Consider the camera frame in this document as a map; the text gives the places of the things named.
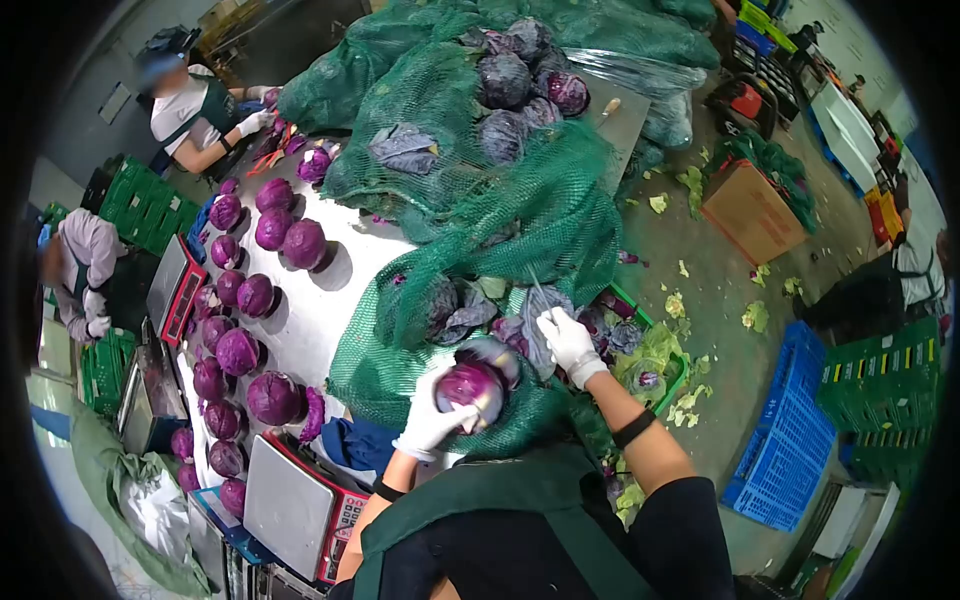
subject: blue cloth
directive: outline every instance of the blue cloth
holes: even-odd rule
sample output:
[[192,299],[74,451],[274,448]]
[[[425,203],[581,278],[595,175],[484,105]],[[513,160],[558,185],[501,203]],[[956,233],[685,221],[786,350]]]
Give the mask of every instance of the blue cloth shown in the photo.
[[35,404],[30,405],[30,416],[36,424],[54,434],[61,440],[70,441],[70,418],[64,413],[48,411]]
[[331,419],[320,428],[326,455],[335,464],[354,470],[376,471],[382,475],[394,454],[393,440],[399,431],[368,420]]
[[198,265],[206,262],[206,249],[200,241],[200,234],[204,231],[206,220],[210,217],[210,207],[213,206],[213,201],[216,200],[219,195],[220,194],[214,194],[210,196],[210,200],[206,201],[206,204],[204,204],[200,212],[197,213],[197,219],[194,220],[193,225],[190,226],[190,230],[186,234],[186,248],[193,254],[193,259],[197,261]]

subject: wall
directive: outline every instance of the wall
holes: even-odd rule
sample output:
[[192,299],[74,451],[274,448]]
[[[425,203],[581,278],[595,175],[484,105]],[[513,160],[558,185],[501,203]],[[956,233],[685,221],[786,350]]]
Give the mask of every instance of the wall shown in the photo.
[[844,0],[792,0],[783,15],[783,29],[796,32],[806,23],[820,21],[824,32],[817,46],[832,62],[844,84],[863,75],[867,110],[882,110],[900,137],[906,137],[919,123],[893,65],[884,56],[867,26]]

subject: stack of crates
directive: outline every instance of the stack of crates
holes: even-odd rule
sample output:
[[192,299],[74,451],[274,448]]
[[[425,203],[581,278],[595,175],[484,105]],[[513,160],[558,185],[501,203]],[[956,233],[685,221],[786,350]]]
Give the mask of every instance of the stack of crates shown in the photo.
[[817,405],[838,431],[852,434],[841,459],[854,475],[910,489],[933,432],[942,383],[934,317],[828,352]]
[[171,237],[190,230],[198,212],[199,206],[132,156],[117,169],[100,207],[100,217],[113,223],[123,240],[157,256]]
[[135,350],[136,336],[119,327],[112,328],[96,344],[84,346],[80,356],[84,404],[95,413],[116,416],[124,376]]

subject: white glove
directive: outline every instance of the white glove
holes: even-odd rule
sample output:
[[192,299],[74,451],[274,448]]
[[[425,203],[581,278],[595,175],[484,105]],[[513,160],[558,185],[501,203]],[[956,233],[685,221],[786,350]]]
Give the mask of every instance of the white glove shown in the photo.
[[455,406],[452,413],[442,413],[437,409],[434,387],[437,379],[448,370],[449,367],[439,367],[420,376],[417,390],[410,398],[407,426],[400,437],[394,440],[394,448],[425,463],[436,458],[430,451],[448,433],[479,414],[476,406]]
[[97,317],[86,322],[86,332],[91,338],[102,338],[110,331],[110,317]]
[[[551,315],[557,324],[550,323]],[[607,370],[607,364],[593,349],[587,328],[567,316],[559,306],[544,310],[537,317],[537,326],[553,351],[554,362],[566,371],[573,385],[583,390],[591,376]]]
[[104,295],[86,288],[84,290],[84,314],[88,319],[106,315],[107,299],[104,298]]
[[250,115],[243,121],[240,121],[240,125],[237,126],[237,129],[240,130],[241,137],[247,137],[251,133],[257,133],[265,127],[270,127],[274,124],[274,119],[276,115],[267,110],[260,110]]

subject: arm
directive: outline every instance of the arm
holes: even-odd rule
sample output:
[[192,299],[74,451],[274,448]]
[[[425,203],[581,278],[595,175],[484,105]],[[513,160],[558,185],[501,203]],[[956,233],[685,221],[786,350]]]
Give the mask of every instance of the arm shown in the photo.
[[[417,473],[417,459],[400,452],[394,451],[394,455],[383,471],[382,481],[388,488],[393,488],[398,492],[409,492],[414,488],[414,475]],[[353,531],[350,534],[350,540],[347,542],[347,548],[340,559],[340,566],[337,567],[337,583],[350,579],[360,568],[363,562],[363,548],[360,545],[360,535],[367,525],[371,524],[385,508],[392,502],[386,500],[380,495],[374,494],[363,507],[356,524],[353,525]]]
[[[553,324],[544,312],[537,325],[546,337],[554,358],[578,388],[596,399],[611,431],[617,432],[642,415],[646,409],[613,378],[596,351],[587,328],[561,308],[553,308]],[[673,436],[654,420],[623,451],[627,466],[648,496],[665,484],[696,475],[690,459]]]

